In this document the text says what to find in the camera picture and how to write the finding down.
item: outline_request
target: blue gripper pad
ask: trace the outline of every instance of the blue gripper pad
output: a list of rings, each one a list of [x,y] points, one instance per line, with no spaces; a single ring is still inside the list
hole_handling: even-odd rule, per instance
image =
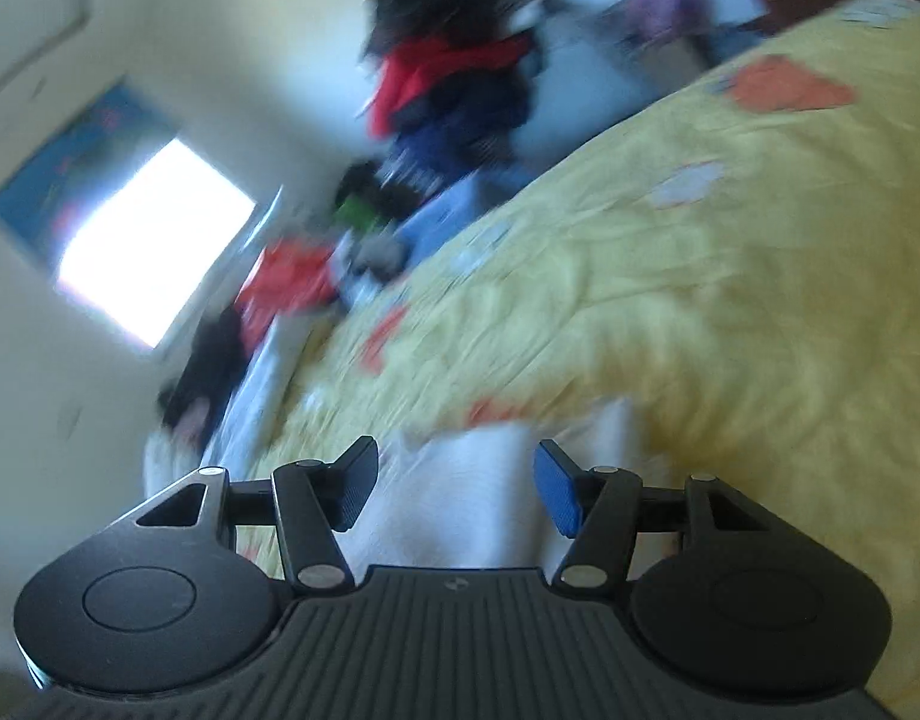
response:
[[[586,476],[557,442],[543,440],[533,453],[533,481],[546,513],[561,536],[576,538],[583,525],[583,507],[574,480]]]

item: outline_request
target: window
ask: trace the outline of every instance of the window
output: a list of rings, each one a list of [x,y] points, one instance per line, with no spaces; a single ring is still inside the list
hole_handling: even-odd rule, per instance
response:
[[[57,283],[155,347],[254,208],[171,141],[77,231]]]

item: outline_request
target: pile of clothes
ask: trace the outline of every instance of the pile of clothes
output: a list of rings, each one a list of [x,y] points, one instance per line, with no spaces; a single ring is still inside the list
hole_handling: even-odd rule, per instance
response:
[[[372,0],[365,55],[380,61],[368,128],[449,186],[510,161],[509,133],[530,115],[521,63],[530,30],[512,19],[535,0]]]

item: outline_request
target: red cloth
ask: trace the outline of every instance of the red cloth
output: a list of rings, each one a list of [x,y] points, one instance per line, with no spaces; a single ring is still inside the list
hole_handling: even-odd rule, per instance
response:
[[[327,264],[332,253],[330,247],[297,241],[281,241],[263,250],[233,303],[240,312],[240,339],[248,355],[260,346],[277,314],[326,305],[336,297]]]
[[[383,61],[380,89],[370,110],[370,134],[378,139],[393,135],[391,114],[443,79],[465,70],[505,70],[524,58],[531,46],[526,35],[474,49],[452,49],[439,37],[405,40]]]

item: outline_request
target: bed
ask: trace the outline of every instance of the bed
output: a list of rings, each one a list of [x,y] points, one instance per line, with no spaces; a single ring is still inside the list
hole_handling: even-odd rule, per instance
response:
[[[871,691],[920,718],[920,7],[844,6],[782,53],[856,93],[753,114],[722,67],[609,130],[345,319],[301,365],[266,477],[362,434],[568,418],[629,394],[711,471],[860,566],[893,637]],[[706,196],[657,187],[716,163]],[[242,547],[265,569],[273,533]]]

